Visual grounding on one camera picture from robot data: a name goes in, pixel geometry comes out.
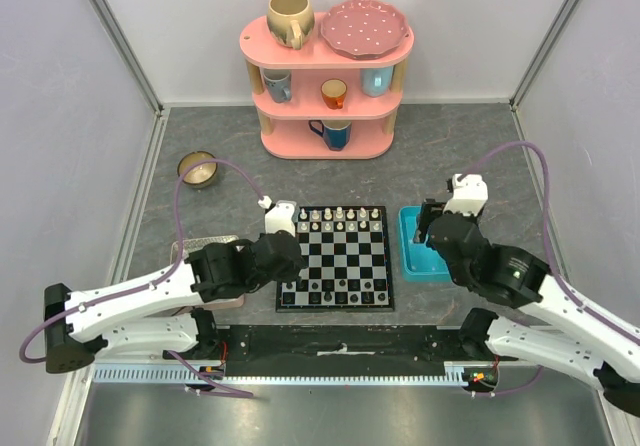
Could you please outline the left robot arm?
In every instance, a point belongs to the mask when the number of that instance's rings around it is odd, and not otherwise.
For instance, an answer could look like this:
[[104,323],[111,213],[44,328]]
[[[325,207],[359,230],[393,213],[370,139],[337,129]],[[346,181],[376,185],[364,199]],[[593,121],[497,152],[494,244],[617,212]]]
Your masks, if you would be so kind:
[[58,283],[45,289],[45,368],[62,374],[91,364],[111,347],[109,331],[180,306],[236,299],[270,282],[291,282],[306,267],[301,246],[286,231],[257,241],[213,242],[146,276],[88,291]]

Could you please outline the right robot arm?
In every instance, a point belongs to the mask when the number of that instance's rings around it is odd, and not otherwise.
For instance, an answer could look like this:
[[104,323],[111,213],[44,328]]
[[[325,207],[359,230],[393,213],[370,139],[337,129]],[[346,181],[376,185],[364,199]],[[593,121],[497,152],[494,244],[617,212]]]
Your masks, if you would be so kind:
[[458,334],[467,358],[509,356],[553,369],[603,393],[632,416],[639,414],[639,329],[569,286],[526,250],[493,244],[477,212],[425,200],[416,242],[445,262],[454,284],[490,303],[540,319],[559,335],[536,332],[482,308],[473,309]]

